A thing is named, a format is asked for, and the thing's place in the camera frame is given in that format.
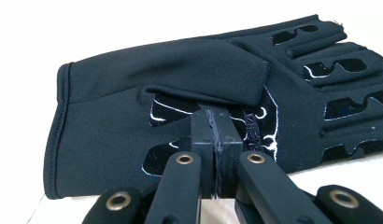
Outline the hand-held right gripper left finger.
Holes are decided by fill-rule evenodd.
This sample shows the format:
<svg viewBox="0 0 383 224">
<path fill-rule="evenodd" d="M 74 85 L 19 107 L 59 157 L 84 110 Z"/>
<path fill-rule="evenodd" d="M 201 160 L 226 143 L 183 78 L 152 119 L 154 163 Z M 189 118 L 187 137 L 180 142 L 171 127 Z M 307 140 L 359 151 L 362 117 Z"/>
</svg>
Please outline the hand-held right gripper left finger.
<svg viewBox="0 0 383 224">
<path fill-rule="evenodd" d="M 216 188 L 214 134 L 210 124 L 211 110 L 204 105 L 191 115 L 191 151 L 201 158 L 203 199 L 212 199 Z"/>
</svg>

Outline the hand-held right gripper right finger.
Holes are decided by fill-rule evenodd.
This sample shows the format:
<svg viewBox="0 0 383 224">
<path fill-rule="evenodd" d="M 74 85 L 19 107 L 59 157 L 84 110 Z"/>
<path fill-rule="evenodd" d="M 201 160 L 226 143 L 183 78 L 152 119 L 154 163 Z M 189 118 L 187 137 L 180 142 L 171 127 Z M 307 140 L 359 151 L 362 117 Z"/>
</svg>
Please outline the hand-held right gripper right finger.
<svg viewBox="0 0 383 224">
<path fill-rule="evenodd" d="M 233 198 L 236 165 L 244 144 L 227 110 L 215 112 L 215 125 L 216 196 Z"/>
</svg>

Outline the black glove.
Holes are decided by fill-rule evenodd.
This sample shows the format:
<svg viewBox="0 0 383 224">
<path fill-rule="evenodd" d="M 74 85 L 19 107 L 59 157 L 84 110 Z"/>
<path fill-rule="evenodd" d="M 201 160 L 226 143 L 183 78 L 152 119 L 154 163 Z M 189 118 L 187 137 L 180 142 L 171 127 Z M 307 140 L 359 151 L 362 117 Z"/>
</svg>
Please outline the black glove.
<svg viewBox="0 0 383 224">
<path fill-rule="evenodd" d="M 247 149 L 287 173 L 383 151 L 383 57 L 317 16 L 68 63 L 57 102 L 51 199 L 155 183 L 204 106 L 228 109 Z"/>
</svg>

